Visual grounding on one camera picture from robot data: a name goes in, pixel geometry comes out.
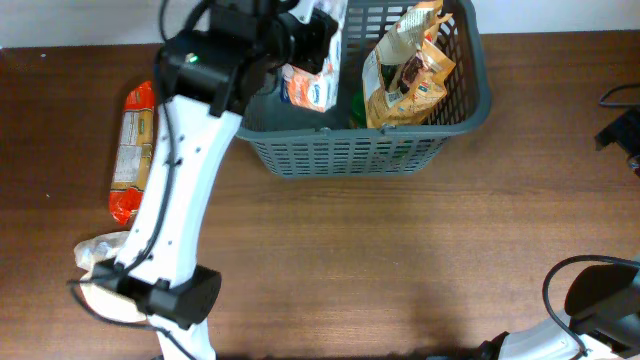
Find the colourful tissue multipack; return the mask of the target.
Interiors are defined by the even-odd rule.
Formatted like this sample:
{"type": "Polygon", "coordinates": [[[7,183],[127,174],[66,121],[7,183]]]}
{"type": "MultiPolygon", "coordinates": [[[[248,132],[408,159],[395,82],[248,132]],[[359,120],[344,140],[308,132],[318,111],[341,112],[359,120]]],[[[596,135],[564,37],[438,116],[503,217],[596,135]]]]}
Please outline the colourful tissue multipack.
{"type": "Polygon", "coordinates": [[[328,54],[322,58],[323,64],[319,72],[311,73],[292,64],[281,68],[280,99],[283,103],[323,113],[337,103],[342,30],[348,1],[318,0],[313,5],[315,10],[329,15],[337,22],[337,30],[331,36],[328,54]]]}

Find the green lid jar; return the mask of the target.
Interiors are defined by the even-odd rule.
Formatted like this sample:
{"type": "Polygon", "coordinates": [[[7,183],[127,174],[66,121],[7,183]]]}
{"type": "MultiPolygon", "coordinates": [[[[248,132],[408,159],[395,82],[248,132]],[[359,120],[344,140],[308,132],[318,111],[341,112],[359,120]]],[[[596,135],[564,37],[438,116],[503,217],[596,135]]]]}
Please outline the green lid jar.
{"type": "Polygon", "coordinates": [[[356,92],[351,100],[349,124],[352,129],[367,128],[364,94],[356,92]]]}

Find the orange snack bag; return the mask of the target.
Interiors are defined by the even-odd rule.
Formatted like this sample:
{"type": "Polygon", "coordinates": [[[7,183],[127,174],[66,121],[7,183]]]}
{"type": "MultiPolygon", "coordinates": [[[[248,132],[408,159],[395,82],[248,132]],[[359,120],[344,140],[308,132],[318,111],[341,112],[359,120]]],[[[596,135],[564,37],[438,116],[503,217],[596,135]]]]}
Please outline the orange snack bag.
{"type": "Polygon", "coordinates": [[[412,6],[367,56],[362,70],[369,128],[422,124],[447,95],[455,62],[436,46],[440,26],[451,19],[443,1],[412,6]]]}

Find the orange noodle packet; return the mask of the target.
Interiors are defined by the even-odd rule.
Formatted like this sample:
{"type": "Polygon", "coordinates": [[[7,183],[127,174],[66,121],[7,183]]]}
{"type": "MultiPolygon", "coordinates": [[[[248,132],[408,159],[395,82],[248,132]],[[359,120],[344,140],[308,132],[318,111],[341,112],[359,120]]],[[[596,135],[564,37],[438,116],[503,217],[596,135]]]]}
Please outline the orange noodle packet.
{"type": "Polygon", "coordinates": [[[125,225],[137,213],[150,173],[154,140],[155,95],[151,81],[125,99],[108,208],[125,225]]]}

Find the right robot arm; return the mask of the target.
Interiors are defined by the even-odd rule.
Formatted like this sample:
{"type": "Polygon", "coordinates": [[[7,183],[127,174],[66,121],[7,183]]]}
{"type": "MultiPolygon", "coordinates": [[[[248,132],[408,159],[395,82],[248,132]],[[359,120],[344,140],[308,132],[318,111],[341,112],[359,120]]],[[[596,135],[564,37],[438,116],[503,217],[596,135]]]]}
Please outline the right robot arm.
{"type": "Polygon", "coordinates": [[[520,332],[505,332],[461,359],[604,360],[639,354],[639,259],[576,255],[554,265],[542,285],[548,318],[520,332]],[[550,302],[551,280],[569,265],[589,262],[567,291],[563,309],[550,302]]]}

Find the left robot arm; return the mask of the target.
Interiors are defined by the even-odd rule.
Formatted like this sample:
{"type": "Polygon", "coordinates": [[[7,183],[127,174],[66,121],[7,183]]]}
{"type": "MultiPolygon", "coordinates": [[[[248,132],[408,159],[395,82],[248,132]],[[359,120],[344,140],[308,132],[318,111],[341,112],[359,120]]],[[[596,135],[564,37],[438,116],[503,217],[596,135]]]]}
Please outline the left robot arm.
{"type": "Polygon", "coordinates": [[[94,318],[154,332],[165,359],[212,359],[207,318],[221,276],[197,261],[223,157],[268,74],[319,73],[342,1],[202,1],[154,61],[157,143],[134,224],[117,254],[71,283],[94,318]]]}

